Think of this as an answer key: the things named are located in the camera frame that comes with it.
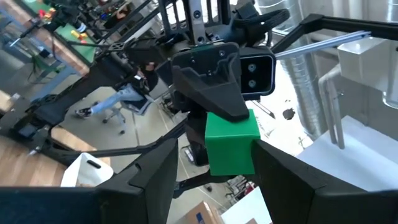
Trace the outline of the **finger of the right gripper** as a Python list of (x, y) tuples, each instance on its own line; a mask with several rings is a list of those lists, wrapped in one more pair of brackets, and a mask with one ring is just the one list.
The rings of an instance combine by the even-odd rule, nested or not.
[(191, 111), (187, 116), (185, 131), (193, 160), (197, 166), (208, 165), (205, 146), (206, 111)]
[(182, 111), (209, 111), (230, 122), (248, 119), (239, 84), (240, 59), (220, 60), (213, 72), (206, 75), (192, 67), (172, 66), (174, 107)]

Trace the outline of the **green topped table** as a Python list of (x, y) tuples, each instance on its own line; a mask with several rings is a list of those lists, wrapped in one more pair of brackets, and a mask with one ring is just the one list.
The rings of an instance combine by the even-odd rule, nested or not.
[(75, 33), (80, 34), (80, 32), (70, 24), (67, 24), (65, 27), (59, 27), (55, 31), (56, 37), (66, 44), (69, 50), (76, 54), (86, 64), (93, 63), (96, 52), (95, 47), (69, 44), (69, 42), (81, 42), (81, 40), (76, 37)]

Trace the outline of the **person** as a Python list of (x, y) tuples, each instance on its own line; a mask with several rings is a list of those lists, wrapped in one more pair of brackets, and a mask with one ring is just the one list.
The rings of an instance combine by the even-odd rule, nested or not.
[(155, 73), (157, 64), (155, 62), (147, 62), (140, 64), (138, 71), (127, 78), (127, 80), (118, 83), (116, 93), (109, 96), (104, 101), (100, 101), (94, 106), (82, 108), (75, 111), (75, 115), (79, 118), (87, 118), (93, 114), (98, 114), (106, 109), (110, 109), (120, 101), (141, 101), (144, 99), (135, 88), (134, 84), (143, 84), (144, 91), (150, 93), (158, 84), (159, 78)]

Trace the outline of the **silver ventilation duct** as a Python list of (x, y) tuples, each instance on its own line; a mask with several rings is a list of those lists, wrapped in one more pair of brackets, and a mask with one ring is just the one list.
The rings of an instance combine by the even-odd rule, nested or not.
[[(286, 8), (290, 18), (277, 26), (277, 30), (290, 32), (303, 19), (300, 0), (256, 0), (262, 14)], [(312, 54), (304, 54), (281, 61), (290, 77), (297, 96), (297, 113), (300, 122), (312, 140), (326, 130), (326, 121), (318, 88), (318, 75)]]

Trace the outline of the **green cube block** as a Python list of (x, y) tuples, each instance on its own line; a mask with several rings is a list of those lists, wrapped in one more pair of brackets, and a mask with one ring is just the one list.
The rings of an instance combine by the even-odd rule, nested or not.
[(221, 175), (251, 175), (254, 173), (251, 147), (261, 134), (252, 109), (249, 118), (237, 123), (229, 122), (214, 113), (208, 113), (205, 146), (210, 173)]

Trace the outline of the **blue-grey table frame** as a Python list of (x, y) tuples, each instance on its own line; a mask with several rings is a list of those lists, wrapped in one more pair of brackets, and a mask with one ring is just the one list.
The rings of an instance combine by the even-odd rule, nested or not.
[(53, 37), (40, 40), (37, 34), (17, 40), (25, 27), (5, 9), (0, 8), (0, 89), (18, 93), (31, 100), (59, 93), (82, 77), (67, 61), (67, 49), (55, 48)]

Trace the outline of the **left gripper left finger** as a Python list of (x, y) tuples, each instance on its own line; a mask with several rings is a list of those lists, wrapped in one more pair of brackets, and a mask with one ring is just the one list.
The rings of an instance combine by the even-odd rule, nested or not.
[(96, 224), (166, 224), (178, 167), (178, 140), (169, 139), (96, 188)]

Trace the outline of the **office chair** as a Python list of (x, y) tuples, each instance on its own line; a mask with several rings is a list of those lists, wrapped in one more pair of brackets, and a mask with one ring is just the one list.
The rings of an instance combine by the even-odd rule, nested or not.
[(119, 134), (122, 135), (126, 132), (126, 118), (122, 114), (121, 110), (125, 109), (130, 111), (132, 114), (143, 116), (145, 115), (148, 107), (154, 102), (155, 100), (149, 95), (146, 95), (145, 98), (141, 101), (120, 101), (121, 106), (119, 108), (116, 106), (112, 106), (111, 114), (107, 115), (105, 119), (102, 120), (102, 123), (106, 124), (111, 118), (117, 117), (120, 125), (122, 126)]

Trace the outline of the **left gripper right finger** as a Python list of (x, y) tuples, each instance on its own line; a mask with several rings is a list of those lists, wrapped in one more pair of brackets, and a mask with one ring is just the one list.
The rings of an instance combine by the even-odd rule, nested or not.
[(273, 224), (398, 224), (398, 190), (368, 192), (262, 140), (251, 154)]

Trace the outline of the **white plastic bin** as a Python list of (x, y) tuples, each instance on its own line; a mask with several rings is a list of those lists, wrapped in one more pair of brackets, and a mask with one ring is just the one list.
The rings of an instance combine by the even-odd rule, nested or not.
[(111, 166), (84, 152), (65, 170), (60, 186), (96, 187), (109, 180), (113, 174)]

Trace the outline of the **cardboard box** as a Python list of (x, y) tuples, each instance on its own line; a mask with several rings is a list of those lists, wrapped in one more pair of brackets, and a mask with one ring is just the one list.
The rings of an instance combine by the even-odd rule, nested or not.
[(216, 207), (202, 201), (175, 224), (224, 224), (224, 221)]

